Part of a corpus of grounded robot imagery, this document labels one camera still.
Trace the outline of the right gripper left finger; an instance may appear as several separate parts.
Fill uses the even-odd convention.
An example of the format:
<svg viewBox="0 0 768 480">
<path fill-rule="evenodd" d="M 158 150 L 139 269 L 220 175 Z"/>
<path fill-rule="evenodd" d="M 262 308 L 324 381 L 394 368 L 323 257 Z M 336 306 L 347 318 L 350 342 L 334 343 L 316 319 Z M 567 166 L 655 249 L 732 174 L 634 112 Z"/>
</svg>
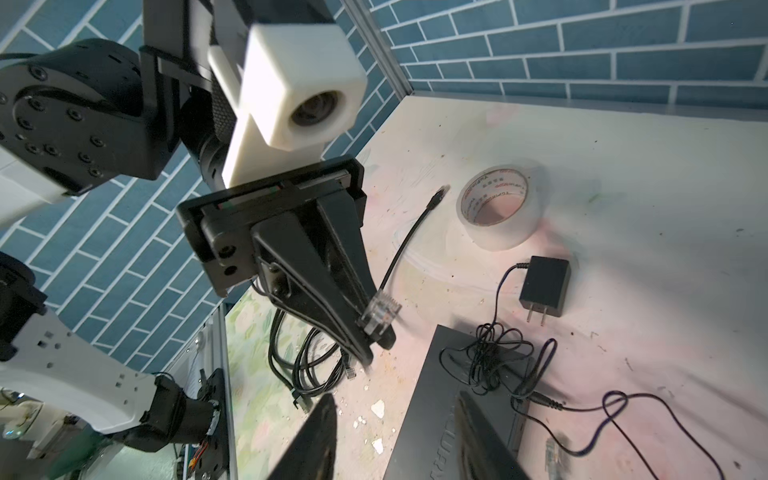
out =
<svg viewBox="0 0 768 480">
<path fill-rule="evenodd" d="M 268 479 L 332 479 L 336 460 L 337 417 L 333 395 L 324 394 Z"/>
</svg>

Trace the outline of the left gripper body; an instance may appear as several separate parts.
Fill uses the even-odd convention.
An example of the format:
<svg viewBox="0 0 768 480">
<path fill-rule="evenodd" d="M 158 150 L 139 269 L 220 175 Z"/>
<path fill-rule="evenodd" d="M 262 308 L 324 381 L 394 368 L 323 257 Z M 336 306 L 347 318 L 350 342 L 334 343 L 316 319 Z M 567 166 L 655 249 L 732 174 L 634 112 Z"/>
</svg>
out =
<svg viewBox="0 0 768 480">
<path fill-rule="evenodd" d="M 362 228 L 363 178 L 364 168 L 357 159 L 339 157 L 185 201 L 176 215 L 214 292 L 224 297 L 260 273 L 254 225 L 292 212 L 316 248 L 322 249 L 325 242 L 314 233 L 320 228 L 317 201 L 344 189 L 356 202 Z"/>
</svg>

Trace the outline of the black network switch box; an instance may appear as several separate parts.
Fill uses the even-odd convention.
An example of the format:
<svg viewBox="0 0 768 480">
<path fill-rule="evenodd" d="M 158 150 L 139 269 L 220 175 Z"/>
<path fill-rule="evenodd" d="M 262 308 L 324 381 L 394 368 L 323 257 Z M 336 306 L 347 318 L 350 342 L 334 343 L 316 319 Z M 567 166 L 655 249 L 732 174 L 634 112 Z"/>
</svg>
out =
<svg viewBox="0 0 768 480">
<path fill-rule="evenodd" d="M 474 338 L 436 327 L 384 477 L 386 479 L 460 479 L 457 395 L 468 392 L 517 460 L 525 418 L 512 408 L 511 393 L 530 372 L 533 360 L 521 351 L 499 355 L 500 386 L 484 392 L 469 385 Z"/>
</svg>

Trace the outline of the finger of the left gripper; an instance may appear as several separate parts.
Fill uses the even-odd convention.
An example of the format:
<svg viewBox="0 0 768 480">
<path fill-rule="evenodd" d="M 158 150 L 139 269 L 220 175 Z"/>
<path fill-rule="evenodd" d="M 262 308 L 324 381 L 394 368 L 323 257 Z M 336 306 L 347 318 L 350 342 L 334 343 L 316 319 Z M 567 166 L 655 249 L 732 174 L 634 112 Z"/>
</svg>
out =
<svg viewBox="0 0 768 480">
<path fill-rule="evenodd" d="M 334 262 L 328 233 L 319 216 L 320 228 L 315 235 L 325 242 L 317 249 L 310 233 L 292 212 L 264 220 L 252 228 L 254 243 L 259 247 L 260 273 L 268 274 L 272 265 L 283 278 L 269 278 L 269 294 L 273 303 L 328 334 L 362 365 L 373 361 L 371 345 L 351 326 L 352 308 L 342 298 L 338 286 L 339 265 Z"/>
<path fill-rule="evenodd" d="M 364 344 L 391 349 L 396 341 L 392 327 L 396 300 L 377 288 L 370 272 L 355 200 L 344 189 L 321 197 L 317 208 L 325 227 L 334 262 L 339 265 L 338 286 L 352 308 L 351 326 L 363 335 Z"/>
</svg>

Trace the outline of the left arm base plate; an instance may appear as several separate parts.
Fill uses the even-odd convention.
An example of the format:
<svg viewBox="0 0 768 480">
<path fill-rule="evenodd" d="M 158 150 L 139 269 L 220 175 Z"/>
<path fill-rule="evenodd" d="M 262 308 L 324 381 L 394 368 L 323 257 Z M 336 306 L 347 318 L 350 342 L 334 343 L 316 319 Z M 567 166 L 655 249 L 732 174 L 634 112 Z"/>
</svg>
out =
<svg viewBox="0 0 768 480">
<path fill-rule="evenodd" d="M 184 417 L 174 444 L 195 446 L 185 461 L 184 479 L 228 479 L 231 467 L 229 394 L 226 376 L 217 368 L 196 399 L 185 398 Z"/>
</svg>

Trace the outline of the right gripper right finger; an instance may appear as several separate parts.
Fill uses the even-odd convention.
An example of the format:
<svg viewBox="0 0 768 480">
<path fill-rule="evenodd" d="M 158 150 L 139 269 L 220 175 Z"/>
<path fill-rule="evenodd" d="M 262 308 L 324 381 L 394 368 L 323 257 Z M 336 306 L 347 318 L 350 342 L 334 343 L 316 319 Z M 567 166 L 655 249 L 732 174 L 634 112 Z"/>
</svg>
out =
<svg viewBox="0 0 768 480">
<path fill-rule="evenodd" d="M 459 432 L 457 458 L 460 479 L 529 479 L 466 391 L 457 395 L 455 420 Z"/>
</svg>

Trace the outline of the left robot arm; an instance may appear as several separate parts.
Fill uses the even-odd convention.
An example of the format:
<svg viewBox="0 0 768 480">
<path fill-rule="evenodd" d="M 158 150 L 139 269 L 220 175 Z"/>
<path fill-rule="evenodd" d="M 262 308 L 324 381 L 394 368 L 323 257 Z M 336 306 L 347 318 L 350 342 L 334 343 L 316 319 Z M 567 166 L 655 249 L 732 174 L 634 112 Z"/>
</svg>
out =
<svg viewBox="0 0 768 480">
<path fill-rule="evenodd" d="M 156 180 L 184 148 L 209 193 L 176 215 L 213 292 L 260 283 L 369 365 L 398 305 L 369 270 L 363 166 L 330 151 L 371 94 L 351 28 L 326 1 L 146 1 L 141 19 L 137 49 L 4 56 L 2 225 Z"/>
</svg>

